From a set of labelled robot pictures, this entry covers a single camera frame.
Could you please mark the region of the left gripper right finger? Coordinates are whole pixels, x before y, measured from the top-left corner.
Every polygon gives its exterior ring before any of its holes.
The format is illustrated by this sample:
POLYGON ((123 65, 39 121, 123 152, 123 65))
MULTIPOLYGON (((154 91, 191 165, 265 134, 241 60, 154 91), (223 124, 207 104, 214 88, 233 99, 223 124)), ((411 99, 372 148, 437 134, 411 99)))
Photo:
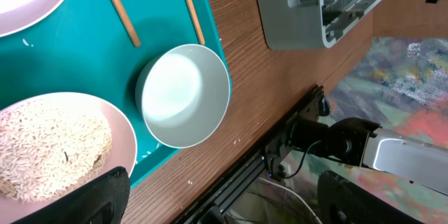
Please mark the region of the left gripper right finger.
POLYGON ((323 223, 421 224, 331 170, 318 178, 317 200, 323 223))

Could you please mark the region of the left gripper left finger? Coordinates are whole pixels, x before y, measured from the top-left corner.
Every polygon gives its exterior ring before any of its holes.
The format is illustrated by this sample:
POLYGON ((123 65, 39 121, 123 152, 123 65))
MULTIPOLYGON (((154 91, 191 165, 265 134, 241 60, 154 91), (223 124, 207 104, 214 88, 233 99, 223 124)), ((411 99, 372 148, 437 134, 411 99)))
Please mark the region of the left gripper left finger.
POLYGON ((130 196, 130 178, 115 167, 13 224, 120 224, 130 196))

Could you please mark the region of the pink bowl with rice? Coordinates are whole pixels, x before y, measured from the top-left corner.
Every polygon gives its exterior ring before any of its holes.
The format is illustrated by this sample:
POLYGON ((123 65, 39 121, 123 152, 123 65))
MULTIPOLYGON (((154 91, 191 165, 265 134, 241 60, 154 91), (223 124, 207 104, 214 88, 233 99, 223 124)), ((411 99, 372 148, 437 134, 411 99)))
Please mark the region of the pink bowl with rice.
POLYGON ((31 97, 1 110, 1 222, 38 211, 115 167, 128 174, 137 137, 126 115, 83 93, 31 97))

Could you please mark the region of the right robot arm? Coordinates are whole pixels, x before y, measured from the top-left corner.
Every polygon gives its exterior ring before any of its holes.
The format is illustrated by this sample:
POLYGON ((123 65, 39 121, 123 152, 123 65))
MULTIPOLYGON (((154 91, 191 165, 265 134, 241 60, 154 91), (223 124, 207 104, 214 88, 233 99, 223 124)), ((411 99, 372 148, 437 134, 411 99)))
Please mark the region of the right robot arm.
MULTIPOLYGON (((288 0, 300 9, 299 48, 330 48, 381 0, 288 0)), ((376 126, 361 140, 355 163, 447 193, 447 149, 376 126)))

